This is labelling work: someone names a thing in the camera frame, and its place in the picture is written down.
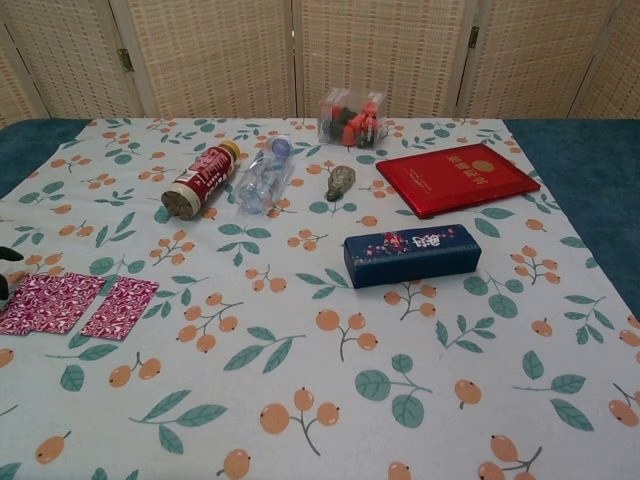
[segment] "cork bottom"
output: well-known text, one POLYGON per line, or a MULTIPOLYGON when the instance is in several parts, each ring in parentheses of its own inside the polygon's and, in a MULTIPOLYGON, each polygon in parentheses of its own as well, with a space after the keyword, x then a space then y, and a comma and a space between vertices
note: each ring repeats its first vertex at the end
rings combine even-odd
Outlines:
POLYGON ((178 192, 164 192, 160 199, 165 208, 174 217, 180 217, 181 220, 190 220, 195 215, 189 200, 178 192))

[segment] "plastic bottle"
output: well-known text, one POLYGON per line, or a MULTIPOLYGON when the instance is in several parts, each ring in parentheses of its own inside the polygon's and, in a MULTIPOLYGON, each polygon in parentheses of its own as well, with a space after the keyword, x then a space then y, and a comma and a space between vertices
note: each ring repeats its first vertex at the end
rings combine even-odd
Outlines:
POLYGON ((231 140, 208 148, 176 178, 161 200, 171 215, 193 218, 211 193, 233 172, 240 149, 231 140))
POLYGON ((293 172, 292 152, 288 137, 278 135, 268 140, 238 184, 240 210, 263 214, 280 200, 293 172))

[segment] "clear plastic box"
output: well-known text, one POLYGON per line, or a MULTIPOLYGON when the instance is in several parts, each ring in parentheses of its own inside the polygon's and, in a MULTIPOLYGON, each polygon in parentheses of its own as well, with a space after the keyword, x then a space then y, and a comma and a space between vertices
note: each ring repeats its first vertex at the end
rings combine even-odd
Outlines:
POLYGON ((384 138, 385 94, 332 88, 320 102, 318 141, 374 148, 384 138))

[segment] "blue carpet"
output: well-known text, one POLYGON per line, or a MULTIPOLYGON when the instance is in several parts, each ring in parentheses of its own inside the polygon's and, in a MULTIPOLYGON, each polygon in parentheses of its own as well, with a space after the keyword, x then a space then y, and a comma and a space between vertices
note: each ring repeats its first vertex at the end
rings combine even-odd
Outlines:
MULTIPOLYGON (((88 120, 27 120, 0 130, 0 198, 88 120)), ((505 120, 545 185, 640 318, 640 121, 505 120)))

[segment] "gold lid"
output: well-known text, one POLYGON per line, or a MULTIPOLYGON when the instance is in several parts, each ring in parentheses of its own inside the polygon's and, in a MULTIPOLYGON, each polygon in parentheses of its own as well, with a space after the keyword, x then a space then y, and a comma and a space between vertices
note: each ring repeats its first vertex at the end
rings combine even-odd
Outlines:
POLYGON ((235 156, 234 160, 237 160, 238 157, 240 156, 240 147, 238 147, 236 142, 233 142, 231 140, 225 140, 220 145, 225 145, 225 146, 229 147, 233 151, 234 156, 235 156))

